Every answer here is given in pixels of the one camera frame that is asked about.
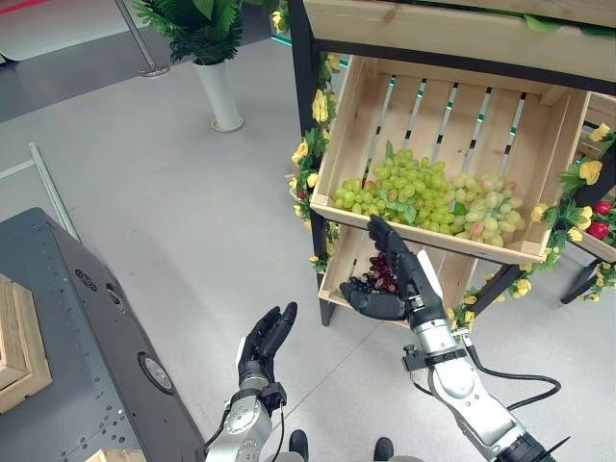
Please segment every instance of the wooden slat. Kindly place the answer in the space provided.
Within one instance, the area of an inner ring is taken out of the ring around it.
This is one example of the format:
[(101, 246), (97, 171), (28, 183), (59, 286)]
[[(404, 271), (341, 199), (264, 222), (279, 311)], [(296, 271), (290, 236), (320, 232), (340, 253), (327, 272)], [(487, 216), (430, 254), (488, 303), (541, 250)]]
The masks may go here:
[(519, 17), (381, 1), (304, 0), (304, 5), (317, 39), (412, 47), (616, 81), (616, 69), (605, 63), (614, 56), (613, 38), (585, 35), (574, 26), (541, 33)]
[(0, 390), (0, 413), (7, 412), (51, 383), (32, 294), (13, 283), (13, 298), (18, 306), (19, 329), (23, 334), (26, 365), (30, 373)]
[(0, 390), (28, 373), (11, 281), (0, 274)]

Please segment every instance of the white floor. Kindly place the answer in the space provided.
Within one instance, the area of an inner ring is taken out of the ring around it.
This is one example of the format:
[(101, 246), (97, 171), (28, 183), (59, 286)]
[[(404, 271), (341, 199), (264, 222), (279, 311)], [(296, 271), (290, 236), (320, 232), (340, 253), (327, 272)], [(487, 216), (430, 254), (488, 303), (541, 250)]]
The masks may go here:
[[(408, 331), (345, 309), (321, 327), (310, 235), (283, 183), (299, 133), (291, 50), (253, 43), (231, 69), (245, 119), (234, 135), (207, 128), (204, 91), (180, 64), (0, 124), (0, 170), (37, 143), (85, 245), (121, 281), (206, 439), (237, 387), (240, 337), (272, 305), (295, 300), (275, 371), (289, 395), (287, 428), (306, 431), (311, 460), (370, 460), (381, 435), (426, 462), (481, 460), (449, 411), (409, 384), (399, 360)], [(0, 181), (0, 219), (37, 204), (51, 214), (36, 173), (19, 175)], [(481, 315), (475, 340), (488, 367), (562, 381), (556, 397), (516, 411), (546, 447), (573, 436), (559, 461), (607, 462), (616, 451), (616, 298), (559, 306), (589, 259), (571, 255), (578, 261), (538, 274), (527, 298)], [(492, 271), (480, 266), (475, 283)], [(545, 389), (485, 384), (505, 403)]]

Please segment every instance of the gray metal table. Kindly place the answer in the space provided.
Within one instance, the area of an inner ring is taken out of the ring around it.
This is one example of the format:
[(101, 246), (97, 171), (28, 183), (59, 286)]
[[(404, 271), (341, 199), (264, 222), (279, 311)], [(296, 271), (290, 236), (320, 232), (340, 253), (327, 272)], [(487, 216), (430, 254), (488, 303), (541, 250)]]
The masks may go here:
[(142, 366), (159, 360), (120, 285), (91, 253), (31, 209), (0, 223), (0, 272), (35, 295), (53, 378), (0, 416), (0, 459), (83, 462), (100, 448), (142, 449), (152, 462), (203, 459), (172, 384), (159, 376), (156, 385)]

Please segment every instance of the black glove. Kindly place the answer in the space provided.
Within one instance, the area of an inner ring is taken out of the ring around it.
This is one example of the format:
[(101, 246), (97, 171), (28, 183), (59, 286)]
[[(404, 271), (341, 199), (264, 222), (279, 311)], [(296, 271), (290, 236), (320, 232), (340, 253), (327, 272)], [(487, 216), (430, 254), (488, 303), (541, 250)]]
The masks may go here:
[(273, 383), (273, 357), (289, 335), (297, 315), (297, 304), (292, 301), (284, 313), (276, 306), (268, 311), (246, 336), (242, 356), (238, 363), (240, 384), (252, 373), (259, 373)]

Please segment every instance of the fruit display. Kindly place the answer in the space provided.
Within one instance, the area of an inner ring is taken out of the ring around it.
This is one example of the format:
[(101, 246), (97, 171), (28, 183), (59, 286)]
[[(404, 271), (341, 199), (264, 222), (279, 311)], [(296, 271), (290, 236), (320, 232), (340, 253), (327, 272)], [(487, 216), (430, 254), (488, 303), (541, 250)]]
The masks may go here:
[(336, 208), (378, 215), (394, 223), (418, 226), (496, 246), (525, 229), (517, 209), (517, 184), (504, 176), (475, 178), (462, 173), (448, 179), (445, 163), (414, 159), (411, 149), (394, 153), (387, 142), (385, 161), (372, 170), (374, 180), (350, 178), (334, 193)]

